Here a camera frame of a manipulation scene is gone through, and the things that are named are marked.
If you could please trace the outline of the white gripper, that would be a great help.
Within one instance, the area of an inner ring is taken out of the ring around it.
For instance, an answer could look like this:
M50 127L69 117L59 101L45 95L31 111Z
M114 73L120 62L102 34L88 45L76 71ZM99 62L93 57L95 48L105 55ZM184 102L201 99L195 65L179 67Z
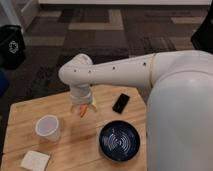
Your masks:
M71 105L71 113L76 113L78 110L78 105L81 104L90 104L90 108L94 111L97 111L96 100L92 99L92 91L88 84L80 86L71 86L70 87L70 97L73 104Z

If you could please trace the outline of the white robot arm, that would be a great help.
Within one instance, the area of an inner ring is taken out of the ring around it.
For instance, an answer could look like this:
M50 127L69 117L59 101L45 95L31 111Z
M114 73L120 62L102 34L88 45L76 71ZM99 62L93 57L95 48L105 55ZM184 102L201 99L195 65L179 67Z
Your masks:
M58 76L74 104L89 104L93 84L148 88L148 171L213 171L213 54L158 52L95 64L80 53Z

